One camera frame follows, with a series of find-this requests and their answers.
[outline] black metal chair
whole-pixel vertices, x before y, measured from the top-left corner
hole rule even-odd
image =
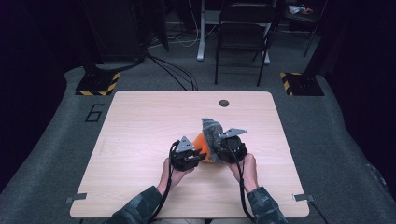
[[[282,1],[282,8],[280,9],[280,16],[276,21],[275,30],[279,25],[279,22],[284,19],[300,26],[301,28],[309,31],[309,41],[305,48],[304,57],[306,56],[309,48],[311,47],[314,36],[317,32],[320,19],[326,9],[328,0],[280,0]],[[291,14],[289,12],[289,6],[301,6],[304,5],[306,8],[312,9],[312,11],[307,11],[306,14],[298,12]]]
[[[219,15],[218,45],[216,48],[216,76],[218,84],[219,52],[255,52],[253,61],[260,53],[260,66],[257,86],[260,86],[268,38],[272,32],[264,33],[263,24],[270,25],[276,18],[276,9],[267,4],[234,3],[225,7]]]

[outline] orange object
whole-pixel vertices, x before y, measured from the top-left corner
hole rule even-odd
[[[200,154],[207,153],[206,157],[204,158],[204,161],[213,162],[212,160],[210,160],[210,156],[212,154],[210,152],[209,147],[207,146],[204,133],[199,133],[198,136],[195,138],[195,140],[192,142],[192,144],[194,145],[195,150],[201,149]]]

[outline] table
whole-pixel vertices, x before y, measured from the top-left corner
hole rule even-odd
[[[229,105],[222,107],[220,100]],[[157,186],[169,148],[183,135],[191,141],[201,118],[219,121],[240,135],[257,160],[265,186],[286,217],[309,213],[272,95],[264,91],[118,91],[81,180],[72,217],[110,217],[139,192]],[[224,165],[200,162],[168,195],[159,218],[245,217],[238,183]]]
[[[273,6],[276,6],[277,0],[273,1]],[[205,0],[201,1],[201,34],[200,34],[200,41],[199,41],[199,46],[198,46],[198,54],[197,54],[197,60],[198,61],[203,61],[204,60],[204,55],[205,55],[205,25],[206,24],[218,24],[219,23],[219,11],[216,10],[206,10],[205,9]],[[270,26],[267,24],[263,24],[262,26],[265,26],[265,31],[264,35],[268,32],[270,29]],[[267,52],[265,55],[265,60],[264,64],[270,64],[270,56]]]

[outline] camouflage sleeve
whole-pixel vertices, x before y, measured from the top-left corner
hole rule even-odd
[[[265,188],[254,189],[247,195],[247,198],[256,224],[289,223],[279,210],[277,202]]]
[[[121,210],[115,212],[113,216],[106,221],[106,224],[149,223],[149,219],[154,213],[155,208],[160,204],[161,198],[161,193],[154,186],[151,186],[149,189],[146,189],[132,198]]]

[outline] person's right hand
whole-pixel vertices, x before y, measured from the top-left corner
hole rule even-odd
[[[241,160],[239,162],[239,165],[241,167],[241,171],[243,172],[245,191],[249,193],[259,187],[259,184],[257,182],[256,159],[252,154],[248,153],[245,156],[244,160]],[[240,176],[236,163],[230,164],[224,162],[224,164],[226,164],[230,168],[230,170],[233,172],[233,176],[239,182]]]

